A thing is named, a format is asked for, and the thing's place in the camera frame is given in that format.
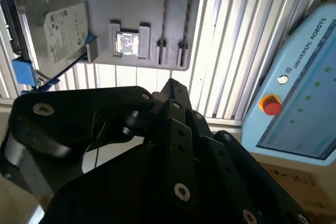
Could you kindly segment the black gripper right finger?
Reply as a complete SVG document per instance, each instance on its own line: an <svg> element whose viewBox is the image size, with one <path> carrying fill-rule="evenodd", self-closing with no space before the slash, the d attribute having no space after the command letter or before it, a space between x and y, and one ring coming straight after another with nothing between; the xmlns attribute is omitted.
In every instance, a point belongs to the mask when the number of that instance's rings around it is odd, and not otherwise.
<svg viewBox="0 0 336 224"><path fill-rule="evenodd" d="M206 120L192 110L186 86L181 103L192 129L195 153L218 184L217 199L207 199L211 216L229 223L310 223L298 203L228 132L213 134Z"/></svg>

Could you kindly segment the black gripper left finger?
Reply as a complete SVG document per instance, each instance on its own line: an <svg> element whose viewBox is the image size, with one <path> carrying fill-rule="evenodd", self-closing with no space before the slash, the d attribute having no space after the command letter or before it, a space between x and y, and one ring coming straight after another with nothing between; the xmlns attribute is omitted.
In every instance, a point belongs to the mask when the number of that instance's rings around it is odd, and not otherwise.
<svg viewBox="0 0 336 224"><path fill-rule="evenodd" d="M193 143L181 86L169 79L157 95L138 86L22 95L1 145L1 172L51 203L71 181L137 146Z"/></svg>

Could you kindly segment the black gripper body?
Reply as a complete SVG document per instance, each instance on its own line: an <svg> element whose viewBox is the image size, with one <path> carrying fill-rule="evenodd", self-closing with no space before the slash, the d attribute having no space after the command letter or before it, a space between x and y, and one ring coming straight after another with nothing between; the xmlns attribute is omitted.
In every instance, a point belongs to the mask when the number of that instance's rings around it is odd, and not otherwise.
<svg viewBox="0 0 336 224"><path fill-rule="evenodd" d="M43 222L216 223L234 214L232 166L217 141L140 145L64 186Z"/></svg>

